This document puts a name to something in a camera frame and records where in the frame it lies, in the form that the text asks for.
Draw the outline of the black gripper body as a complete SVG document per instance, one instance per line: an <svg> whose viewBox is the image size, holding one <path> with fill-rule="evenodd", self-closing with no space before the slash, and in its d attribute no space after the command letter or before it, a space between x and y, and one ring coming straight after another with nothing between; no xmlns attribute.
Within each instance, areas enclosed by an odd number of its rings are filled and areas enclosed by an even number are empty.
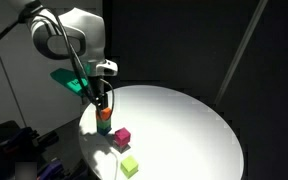
<svg viewBox="0 0 288 180"><path fill-rule="evenodd" d="M88 77L89 89L93 100L104 98L104 83L100 76Z"/></svg>

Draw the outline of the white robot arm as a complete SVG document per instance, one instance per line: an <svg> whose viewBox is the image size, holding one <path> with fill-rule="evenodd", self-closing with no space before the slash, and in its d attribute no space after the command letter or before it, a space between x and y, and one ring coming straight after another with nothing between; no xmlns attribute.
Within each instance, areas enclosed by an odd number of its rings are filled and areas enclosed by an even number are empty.
<svg viewBox="0 0 288 180"><path fill-rule="evenodd" d="M20 23L30 28L35 48L52 60L71 61L82 93L104 119L104 76L116 76L118 65L105 58L105 24L102 17L72 8L58 15L39 0L7 0Z"/></svg>

